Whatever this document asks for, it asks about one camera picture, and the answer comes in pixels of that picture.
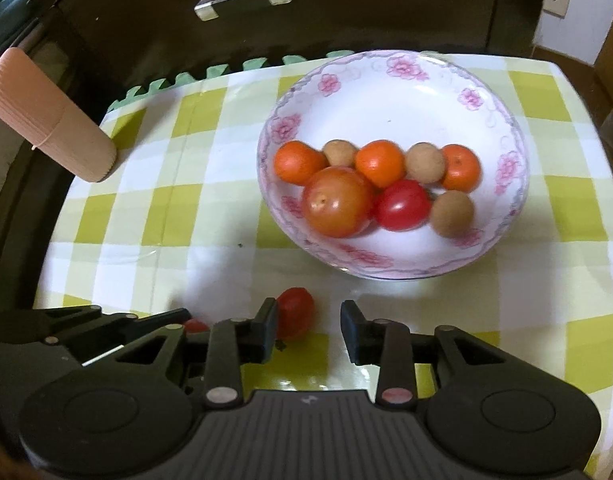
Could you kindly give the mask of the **white floral porcelain bowl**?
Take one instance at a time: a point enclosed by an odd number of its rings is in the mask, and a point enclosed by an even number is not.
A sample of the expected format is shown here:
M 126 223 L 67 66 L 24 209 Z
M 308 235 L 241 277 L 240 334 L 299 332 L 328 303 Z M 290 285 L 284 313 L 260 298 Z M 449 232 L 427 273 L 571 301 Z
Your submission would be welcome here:
M 529 192 L 527 147 L 503 100 L 473 70 L 410 51 L 335 58 L 291 84 L 256 161 L 294 244 L 377 280 L 481 258 Z

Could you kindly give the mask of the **green checkered tablecloth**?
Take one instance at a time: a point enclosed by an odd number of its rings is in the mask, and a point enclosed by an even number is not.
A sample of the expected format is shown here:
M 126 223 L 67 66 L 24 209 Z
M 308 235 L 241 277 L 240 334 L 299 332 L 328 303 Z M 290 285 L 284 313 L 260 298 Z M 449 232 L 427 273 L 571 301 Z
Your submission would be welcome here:
M 588 464 L 613 471 L 613 179 L 596 128 L 555 64 L 402 51 L 246 70 L 110 110 L 118 164 L 75 180 L 45 258 L 41 308 L 186 308 L 218 322 L 303 287 L 315 326 L 253 389 L 376 389 L 349 362 L 340 306 L 414 332 L 455 325 L 587 393 L 602 419 Z M 389 140 L 470 148 L 482 165 L 473 231 L 354 240 L 304 233 L 301 192 L 276 178 L 280 145 Z

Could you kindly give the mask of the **dark wooden cabinet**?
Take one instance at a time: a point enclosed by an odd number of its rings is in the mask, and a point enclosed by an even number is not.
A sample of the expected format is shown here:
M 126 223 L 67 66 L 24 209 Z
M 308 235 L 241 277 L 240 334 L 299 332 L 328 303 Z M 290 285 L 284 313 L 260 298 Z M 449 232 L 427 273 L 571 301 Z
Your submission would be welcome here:
M 292 0 L 203 22 L 200 0 L 31 0 L 132 88 L 216 64 L 288 54 L 404 49 L 523 55 L 543 0 Z

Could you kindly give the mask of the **brown longan fruit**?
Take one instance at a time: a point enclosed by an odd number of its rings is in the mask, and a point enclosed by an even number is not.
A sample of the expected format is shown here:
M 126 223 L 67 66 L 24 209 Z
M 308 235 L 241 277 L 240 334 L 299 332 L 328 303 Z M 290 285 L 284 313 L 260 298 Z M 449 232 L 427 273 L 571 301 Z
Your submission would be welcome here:
M 346 140 L 331 140 L 321 150 L 331 167 L 353 168 L 357 147 Z
M 465 235 L 472 226 L 474 204 L 467 193 L 447 191 L 436 196 L 429 214 L 430 226 L 443 237 Z
M 446 171 L 445 157 L 435 145 L 419 142 L 405 155 L 407 174 L 421 184 L 436 184 Z

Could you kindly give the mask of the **green foam mat edge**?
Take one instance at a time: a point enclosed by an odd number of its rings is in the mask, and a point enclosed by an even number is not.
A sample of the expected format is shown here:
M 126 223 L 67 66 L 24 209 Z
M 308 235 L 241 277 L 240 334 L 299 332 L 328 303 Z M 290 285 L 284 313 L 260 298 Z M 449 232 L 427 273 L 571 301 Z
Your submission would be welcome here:
M 117 110 L 118 108 L 126 105 L 130 105 L 142 99 L 149 98 L 149 96 L 155 96 L 161 91 L 169 88 L 180 88 L 186 86 L 186 84 L 194 84 L 197 81 L 215 79 L 221 76 L 226 76 L 231 73 L 248 72 L 249 70 L 260 70 L 261 68 L 271 67 L 272 63 L 265 56 L 260 58 L 249 58 L 241 63 L 239 68 L 233 68 L 228 63 L 210 65 L 206 68 L 203 76 L 196 78 L 189 72 L 180 72 L 172 79 L 159 78 L 150 81 L 149 84 L 137 84 L 126 91 L 124 98 L 114 100 L 107 108 L 108 112 Z

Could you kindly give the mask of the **pink ribbed cylinder case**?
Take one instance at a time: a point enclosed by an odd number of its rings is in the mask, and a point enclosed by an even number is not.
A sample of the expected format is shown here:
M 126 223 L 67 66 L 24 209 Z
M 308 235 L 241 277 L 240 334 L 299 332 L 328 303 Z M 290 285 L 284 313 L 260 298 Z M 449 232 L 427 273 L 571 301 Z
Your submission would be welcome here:
M 19 48 L 0 56 L 0 119 L 87 182 L 107 177 L 116 146 Z

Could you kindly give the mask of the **large red tomato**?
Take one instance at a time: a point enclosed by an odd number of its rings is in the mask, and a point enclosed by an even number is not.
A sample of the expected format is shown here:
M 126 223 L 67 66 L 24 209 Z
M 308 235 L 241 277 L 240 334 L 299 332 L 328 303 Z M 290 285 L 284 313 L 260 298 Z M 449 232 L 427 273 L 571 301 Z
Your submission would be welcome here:
M 333 238 L 352 237 L 368 228 L 375 195 L 375 188 L 358 171 L 328 167 L 306 183 L 301 211 L 315 232 Z

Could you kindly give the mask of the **red cherry tomato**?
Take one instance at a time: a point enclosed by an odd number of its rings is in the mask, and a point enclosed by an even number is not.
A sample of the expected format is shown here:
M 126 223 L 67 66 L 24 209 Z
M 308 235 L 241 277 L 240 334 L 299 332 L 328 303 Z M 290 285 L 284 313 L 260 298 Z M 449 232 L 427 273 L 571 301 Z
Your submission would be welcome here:
M 382 229 L 402 232 L 417 229 L 432 207 L 427 190 L 414 180 L 399 180 L 376 196 L 375 219 Z
M 298 339 L 305 336 L 315 322 L 315 301 L 304 287 L 291 287 L 278 298 L 277 338 Z
M 191 318 L 184 323 L 184 330 L 187 334 L 199 334 L 208 332 L 210 330 L 210 326 L 207 323 L 198 320 L 198 318 Z

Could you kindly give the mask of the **small orange tangerine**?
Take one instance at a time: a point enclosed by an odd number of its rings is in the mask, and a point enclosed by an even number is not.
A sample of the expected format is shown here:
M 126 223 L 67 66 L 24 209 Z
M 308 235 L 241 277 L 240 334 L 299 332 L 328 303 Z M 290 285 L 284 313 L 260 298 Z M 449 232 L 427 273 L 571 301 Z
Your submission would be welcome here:
M 372 141 L 355 155 L 355 169 L 379 190 L 406 176 L 405 156 L 392 141 Z
M 328 160 L 322 152 L 297 140 L 282 144 L 274 157 L 276 176 L 297 186 L 304 186 L 314 174 L 327 166 Z
M 472 192 L 481 180 L 481 164 L 470 148 L 447 144 L 441 150 L 445 159 L 445 174 L 441 185 L 448 191 Z

